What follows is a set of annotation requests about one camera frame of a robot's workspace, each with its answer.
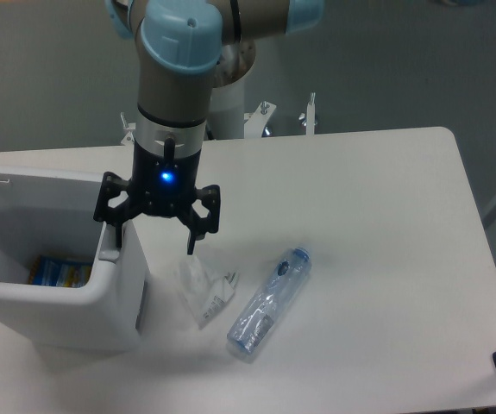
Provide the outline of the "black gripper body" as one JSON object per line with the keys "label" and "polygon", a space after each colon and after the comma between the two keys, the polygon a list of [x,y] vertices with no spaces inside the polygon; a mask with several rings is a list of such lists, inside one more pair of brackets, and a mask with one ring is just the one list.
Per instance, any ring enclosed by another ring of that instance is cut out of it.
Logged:
{"label": "black gripper body", "polygon": [[135,144],[126,218],[140,214],[187,220],[199,217],[192,205],[197,199],[200,155],[196,152],[186,158],[166,160]]}

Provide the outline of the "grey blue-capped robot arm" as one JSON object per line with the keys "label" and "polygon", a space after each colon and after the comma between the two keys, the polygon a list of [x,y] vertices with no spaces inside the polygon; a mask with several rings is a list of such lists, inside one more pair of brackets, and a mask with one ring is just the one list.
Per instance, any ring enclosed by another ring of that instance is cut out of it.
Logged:
{"label": "grey blue-capped robot arm", "polygon": [[140,63],[129,179],[106,172],[93,217],[115,230],[139,216],[175,217],[188,248],[219,229],[218,185],[196,178],[210,97],[225,46],[316,26],[322,1],[130,1],[106,4]]}

